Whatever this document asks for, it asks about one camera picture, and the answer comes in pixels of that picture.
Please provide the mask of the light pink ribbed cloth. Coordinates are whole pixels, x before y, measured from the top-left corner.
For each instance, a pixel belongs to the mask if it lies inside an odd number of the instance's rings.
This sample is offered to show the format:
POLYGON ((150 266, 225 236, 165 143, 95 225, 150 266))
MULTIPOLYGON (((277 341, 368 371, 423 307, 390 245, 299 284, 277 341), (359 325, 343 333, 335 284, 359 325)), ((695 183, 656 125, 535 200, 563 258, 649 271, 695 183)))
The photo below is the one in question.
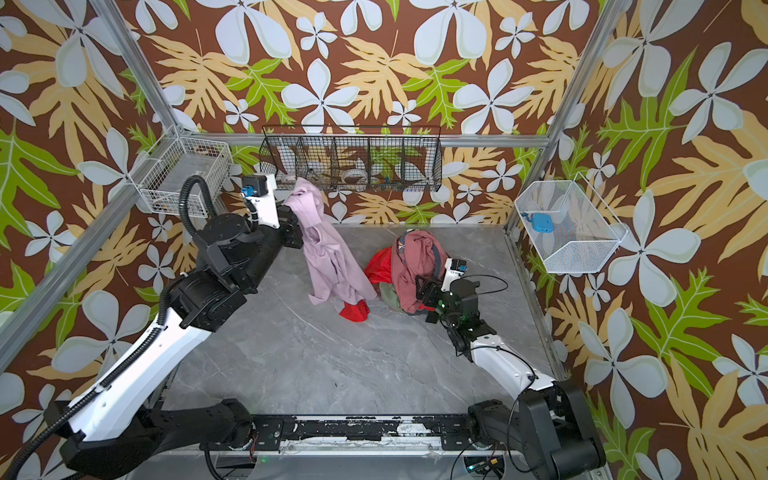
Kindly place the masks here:
POLYGON ((319 305, 331 296, 351 305, 373 300, 374 287, 342 236, 325 219, 321 191, 299 177, 284 205, 295 214, 302 232, 302 251, 313 287, 310 302, 319 305))

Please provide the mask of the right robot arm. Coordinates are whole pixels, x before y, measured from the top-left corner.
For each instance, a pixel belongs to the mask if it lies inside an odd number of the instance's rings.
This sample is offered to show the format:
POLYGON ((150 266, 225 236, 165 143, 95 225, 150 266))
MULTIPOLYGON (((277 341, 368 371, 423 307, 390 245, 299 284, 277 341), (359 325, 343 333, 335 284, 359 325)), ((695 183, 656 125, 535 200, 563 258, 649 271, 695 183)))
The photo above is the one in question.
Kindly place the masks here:
POLYGON ((556 380, 507 345, 479 311, 480 283, 419 276, 416 298, 427 321, 441 325, 455 354, 488 373, 512 404, 486 400, 468 408, 470 438, 522 455, 511 466, 536 479, 572 479, 606 464, 607 455, 584 393, 556 380))

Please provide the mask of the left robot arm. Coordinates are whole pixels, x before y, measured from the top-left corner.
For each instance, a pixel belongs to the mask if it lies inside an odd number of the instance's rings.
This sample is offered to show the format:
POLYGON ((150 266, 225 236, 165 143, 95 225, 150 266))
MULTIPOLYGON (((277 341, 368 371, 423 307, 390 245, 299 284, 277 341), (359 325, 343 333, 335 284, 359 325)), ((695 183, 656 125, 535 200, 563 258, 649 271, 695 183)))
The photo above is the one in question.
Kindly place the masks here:
POLYGON ((62 438, 62 461, 75 479, 118 479, 158 453, 190 444, 248 443, 252 416, 237 400, 167 412, 145 402, 192 350, 257 293, 280 251, 299 248, 303 240, 296 215, 275 200, 272 174, 243 178, 247 215, 211 214, 202 229, 189 216, 194 188, 208 208, 213 202, 201 176, 184 182, 178 210, 198 248, 196 268, 161 291, 155 319, 101 378, 70 402, 46 410, 46 429, 18 452, 6 478, 17 478, 52 436, 62 438))

